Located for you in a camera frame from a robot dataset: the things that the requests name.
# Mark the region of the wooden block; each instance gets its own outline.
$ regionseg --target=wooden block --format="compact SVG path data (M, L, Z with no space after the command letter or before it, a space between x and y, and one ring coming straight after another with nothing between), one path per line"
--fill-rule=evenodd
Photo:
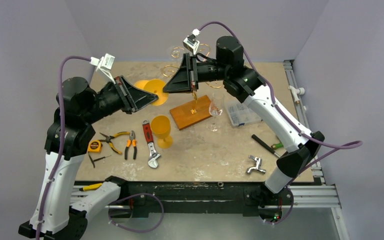
M170 110L170 114L179 130L183 130L211 117L209 113L211 101L207 95L198 98L195 106L196 113L192 114L191 109L194 101L192 100Z

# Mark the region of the wine glass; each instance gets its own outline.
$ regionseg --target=wine glass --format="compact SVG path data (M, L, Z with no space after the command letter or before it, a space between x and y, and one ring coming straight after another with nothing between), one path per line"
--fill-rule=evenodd
M216 91L212 94L211 103L209 104L209 114L214 116L211 118L211 123L208 123L206 128L212 132L216 132L219 130L219 126L217 124L217 116L220 116L223 113L223 108L225 106L225 95L221 91Z

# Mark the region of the table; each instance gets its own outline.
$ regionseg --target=table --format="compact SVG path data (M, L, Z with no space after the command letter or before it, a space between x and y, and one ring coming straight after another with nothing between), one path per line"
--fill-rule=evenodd
M111 73L113 77L123 75L131 84L139 80L162 79L161 69L172 62L115 62ZM281 62L255 63L258 72L271 82L277 99L296 117L296 111L290 91L284 66ZM99 91L106 80L98 73L94 73L90 86ZM214 91L223 91L225 103L234 100L222 87L214 89L205 83L199 84L198 97L208 95ZM227 112L218 116L221 128L217 132L209 131L206 124L211 119L206 119L184 130L178 130L169 110L186 102L193 97L187 93L170 94L166 103L161 106L149 105L131 115L118 111L96 123L95 139L101 139L99 132L113 135L121 131L135 131L137 140L137 158L133 160L133 148L130 147L128 159L124 155L113 152L107 143L103 143L101 153L91 153L93 159L109 156L105 160L95 163L93 168L89 157L86 155L77 176L77 181L102 181L108 176L117 176L128 181L173 181L173 182L262 182L265 181L276 167L276 157L261 147L252 138L256 134L268 145L278 143L274 132L264 123L253 123L241 127L233 127ZM155 143L161 157L157 160L159 167L156 169L148 166L149 149L142 129L142 121L152 121L158 115L165 115L171 122L171 136L173 145L161 149ZM124 154L127 135L113 140L115 147ZM283 148L276 150L282 155ZM249 167L255 166L255 161L248 159L248 155L262 158L262 168L266 174L253 172L246 174ZM313 182L311 169L303 172L296 182Z

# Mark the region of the yellow plastic cup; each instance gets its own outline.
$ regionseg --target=yellow plastic cup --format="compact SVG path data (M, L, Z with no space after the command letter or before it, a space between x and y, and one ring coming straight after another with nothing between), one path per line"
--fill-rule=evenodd
M168 149L173 144L173 138L170 136L170 119L164 115L155 117L151 121L152 133L157 138L156 144L162 149Z

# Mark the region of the tape measure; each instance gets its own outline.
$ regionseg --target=tape measure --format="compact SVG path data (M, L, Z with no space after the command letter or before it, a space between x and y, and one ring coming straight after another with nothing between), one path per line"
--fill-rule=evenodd
M90 153L100 153L102 150L102 143L98 140L93 140L90 142L87 151Z

